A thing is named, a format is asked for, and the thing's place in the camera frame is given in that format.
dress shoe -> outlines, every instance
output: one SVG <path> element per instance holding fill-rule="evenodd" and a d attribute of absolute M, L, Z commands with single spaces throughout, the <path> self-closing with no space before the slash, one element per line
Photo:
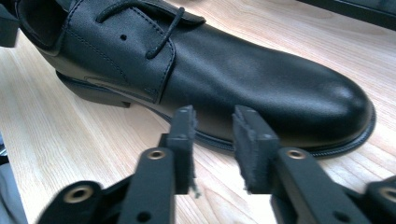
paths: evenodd
<path fill-rule="evenodd" d="M 235 105 L 257 110 L 284 147 L 318 157 L 359 147 L 375 110 L 353 81 L 267 49 L 161 0 L 20 0 L 20 28 L 79 97 L 137 103 L 170 120 L 193 105 L 197 139 L 233 150 Z"/>

shoe sole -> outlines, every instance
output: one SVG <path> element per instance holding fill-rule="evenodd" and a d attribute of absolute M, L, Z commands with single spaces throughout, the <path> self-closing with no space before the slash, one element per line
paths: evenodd
<path fill-rule="evenodd" d="M 149 110 L 153 111 L 157 115 L 159 115 L 161 118 L 165 119 L 167 122 L 171 122 L 172 118 L 169 116 L 166 116 L 165 114 L 156 111 L 152 108 L 149 108 L 146 105 L 140 104 L 137 101 L 134 101 L 130 98 L 127 98 L 125 96 L 119 95 L 113 91 L 110 91 L 108 89 L 98 87 L 95 85 L 92 85 L 91 83 L 84 82 L 81 80 L 73 79 L 71 77 L 67 77 L 58 71 L 56 72 L 58 78 L 62 81 L 62 83 L 70 90 L 72 91 L 75 95 L 78 97 L 95 102 L 98 104 L 102 105 L 114 105 L 114 106 L 120 106 L 120 107 L 129 107 L 131 103 L 133 104 L 139 104 L 142 105 Z M 359 135 L 357 138 L 355 138 L 352 141 L 349 141 L 347 143 L 339 144 L 339 145 L 334 145 L 334 146 L 329 146 L 329 147 L 311 147 L 311 148 L 303 148 L 307 151 L 309 151 L 314 157 L 317 158 L 331 158 L 335 156 L 341 156 L 343 154 L 346 154 L 358 147 L 360 147 L 366 140 L 370 137 L 372 134 L 374 128 L 375 128 L 375 122 L 376 122 L 376 115 L 375 115 L 375 109 L 372 104 L 372 110 L 373 110 L 373 115 L 370 120 L 370 124 L 368 127 L 364 130 L 364 132 Z M 227 151 L 233 151 L 233 143 L 230 141 L 224 141 L 222 139 L 218 139 L 216 137 L 210 136 L 205 133 L 201 133 L 197 131 L 195 135 L 195 139 L 203 143 L 205 145 L 215 147 L 215 148 L 220 148 L 224 149 Z"/>

shoe opening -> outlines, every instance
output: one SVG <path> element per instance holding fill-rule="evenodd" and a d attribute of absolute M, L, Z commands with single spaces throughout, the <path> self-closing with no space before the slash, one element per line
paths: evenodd
<path fill-rule="evenodd" d="M 21 29 L 41 49 L 51 48 L 62 31 L 67 12 L 55 0 L 24 0 L 17 6 Z"/>

shoelace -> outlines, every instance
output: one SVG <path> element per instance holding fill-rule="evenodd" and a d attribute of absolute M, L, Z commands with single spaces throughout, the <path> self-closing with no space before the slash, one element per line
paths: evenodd
<path fill-rule="evenodd" d="M 148 7 L 144 3 L 141 3 L 136 0 L 125 0 L 122 2 L 118 2 L 105 10 L 103 10 L 97 17 L 96 21 L 99 23 L 104 22 L 111 16 L 122 12 L 124 9 L 130 8 L 130 7 Z M 166 41 L 168 41 L 169 37 L 171 36 L 172 32 L 175 30 L 176 26 L 178 23 L 181 21 L 181 18 L 183 17 L 184 14 L 184 7 L 181 7 L 178 9 L 177 14 L 175 18 L 172 20 L 171 25 L 169 26 L 168 30 L 166 31 L 165 35 L 163 36 L 163 39 L 157 44 L 157 46 L 154 49 L 149 50 L 146 53 L 146 58 L 147 59 L 153 59 L 155 58 L 158 53 L 160 53 L 161 49 L 163 49 L 163 46 L 165 46 Z"/>

light wood surface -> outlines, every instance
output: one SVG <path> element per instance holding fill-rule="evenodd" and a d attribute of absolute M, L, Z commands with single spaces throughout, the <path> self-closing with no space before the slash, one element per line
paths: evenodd
<path fill-rule="evenodd" d="M 375 104 L 369 141 L 321 161 L 332 179 L 363 191 L 396 174 L 396 32 L 293 0 L 173 0 L 207 23 L 256 44 L 322 63 L 356 81 Z M 84 101 L 22 35 L 0 49 L 0 131 L 30 223 L 58 190 L 79 180 L 104 188 L 134 172 L 169 125 L 147 109 Z M 194 147 L 203 196 L 177 196 L 178 223 L 275 223 L 269 197 L 247 195 L 232 156 Z"/>

